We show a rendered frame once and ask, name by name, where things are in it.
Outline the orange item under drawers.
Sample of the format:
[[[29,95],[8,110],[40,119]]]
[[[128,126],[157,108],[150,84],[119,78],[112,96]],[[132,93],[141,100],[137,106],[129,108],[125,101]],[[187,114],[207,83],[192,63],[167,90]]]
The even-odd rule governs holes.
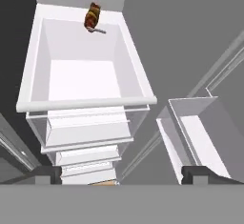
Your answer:
[[[108,181],[102,181],[102,182],[97,182],[97,183],[92,183],[91,185],[93,186],[113,186],[113,185],[117,185],[117,181],[116,180],[108,180]]]

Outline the grey fridge door with trim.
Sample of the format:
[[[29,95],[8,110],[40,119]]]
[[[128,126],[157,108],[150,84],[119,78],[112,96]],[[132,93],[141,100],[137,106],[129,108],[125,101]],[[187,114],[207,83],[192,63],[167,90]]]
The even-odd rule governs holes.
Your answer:
[[[40,162],[0,113],[0,183],[24,176]]]

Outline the medium white fridge drawer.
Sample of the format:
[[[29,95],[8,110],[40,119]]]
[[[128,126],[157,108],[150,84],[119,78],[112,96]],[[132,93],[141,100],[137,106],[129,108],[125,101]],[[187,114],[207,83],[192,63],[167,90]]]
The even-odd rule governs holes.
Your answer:
[[[56,153],[47,153],[47,156],[53,165],[65,166],[104,159],[113,159],[119,157],[120,154],[116,145],[110,145]]]

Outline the white fridge shelf bin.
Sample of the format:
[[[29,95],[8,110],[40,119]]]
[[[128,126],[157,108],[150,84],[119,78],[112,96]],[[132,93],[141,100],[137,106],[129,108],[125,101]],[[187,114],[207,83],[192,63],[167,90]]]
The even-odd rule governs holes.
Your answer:
[[[36,6],[18,112],[124,109],[157,102],[123,14],[103,10],[100,31],[89,32],[87,12]]]

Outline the small white fridge drawer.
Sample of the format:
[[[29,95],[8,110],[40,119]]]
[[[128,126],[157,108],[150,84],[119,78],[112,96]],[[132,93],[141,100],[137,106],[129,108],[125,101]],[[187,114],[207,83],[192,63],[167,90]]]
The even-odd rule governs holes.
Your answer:
[[[115,178],[116,172],[111,162],[93,164],[73,174],[61,177],[63,185],[91,185],[115,180]]]

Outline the white door shelf bin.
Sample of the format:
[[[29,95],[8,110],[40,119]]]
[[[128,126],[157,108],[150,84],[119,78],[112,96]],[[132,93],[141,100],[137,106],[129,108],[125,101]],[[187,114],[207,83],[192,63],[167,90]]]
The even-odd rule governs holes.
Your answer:
[[[183,166],[207,166],[220,176],[231,177],[200,119],[200,114],[215,100],[215,97],[169,99],[156,119],[179,184],[183,180]]]

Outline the clear glass fridge shelf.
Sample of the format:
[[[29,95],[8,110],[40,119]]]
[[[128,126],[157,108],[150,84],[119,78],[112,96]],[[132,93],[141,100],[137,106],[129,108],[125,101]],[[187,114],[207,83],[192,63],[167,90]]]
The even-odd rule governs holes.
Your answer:
[[[83,148],[83,147],[91,147],[91,146],[101,146],[105,144],[111,144],[113,142],[128,142],[133,140],[137,130],[141,126],[142,122],[145,120],[148,112],[150,111],[149,105],[141,105],[141,106],[115,106],[115,107],[123,107],[127,117],[131,120],[129,123],[130,130],[132,133],[131,138],[127,139],[114,139],[109,141],[99,141],[93,143],[83,143],[81,145],[72,145],[63,147],[61,150],[68,150],[68,149],[76,149],[76,148]],[[51,113],[60,114],[61,112],[68,112],[69,110],[60,110],[60,111],[45,111],[45,112],[28,112],[26,114],[26,119],[30,124],[31,129],[33,130],[35,136],[38,138],[41,147],[46,142],[47,128],[48,128],[48,115]]]

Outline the large white fridge drawer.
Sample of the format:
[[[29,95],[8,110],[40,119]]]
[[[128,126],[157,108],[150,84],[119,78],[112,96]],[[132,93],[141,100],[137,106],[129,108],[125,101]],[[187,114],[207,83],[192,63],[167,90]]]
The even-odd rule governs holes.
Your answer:
[[[123,107],[51,113],[48,115],[48,135],[42,152],[55,152],[83,143],[131,138],[130,122]]]

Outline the red strawberry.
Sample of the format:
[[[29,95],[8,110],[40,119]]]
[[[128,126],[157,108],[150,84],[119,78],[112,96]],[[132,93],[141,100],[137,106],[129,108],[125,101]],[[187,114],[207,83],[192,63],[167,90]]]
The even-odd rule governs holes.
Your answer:
[[[106,31],[103,31],[99,28],[97,28],[97,24],[99,21],[99,15],[100,15],[101,7],[94,2],[91,2],[90,8],[88,12],[86,13],[85,16],[85,21],[84,21],[84,27],[87,29],[89,32],[101,32],[103,34],[106,34]]]

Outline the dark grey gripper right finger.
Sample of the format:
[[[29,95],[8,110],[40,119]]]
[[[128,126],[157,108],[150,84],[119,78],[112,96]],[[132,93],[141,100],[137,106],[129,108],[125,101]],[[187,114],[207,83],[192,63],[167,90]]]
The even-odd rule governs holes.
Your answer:
[[[243,182],[231,179],[229,177],[221,176],[206,166],[183,166],[181,168],[183,185],[192,185],[193,179],[196,176],[205,176],[207,177],[207,182],[211,185],[213,184],[231,184],[231,185],[243,185]]]

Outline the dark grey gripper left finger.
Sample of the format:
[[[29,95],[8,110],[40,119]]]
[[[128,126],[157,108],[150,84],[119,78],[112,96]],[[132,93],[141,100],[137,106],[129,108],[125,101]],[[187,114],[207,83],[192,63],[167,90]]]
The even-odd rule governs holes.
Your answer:
[[[26,173],[23,176],[16,177],[9,181],[10,184],[40,184],[53,185],[61,184],[60,175],[62,170],[60,167],[42,166],[37,167],[33,171]]]

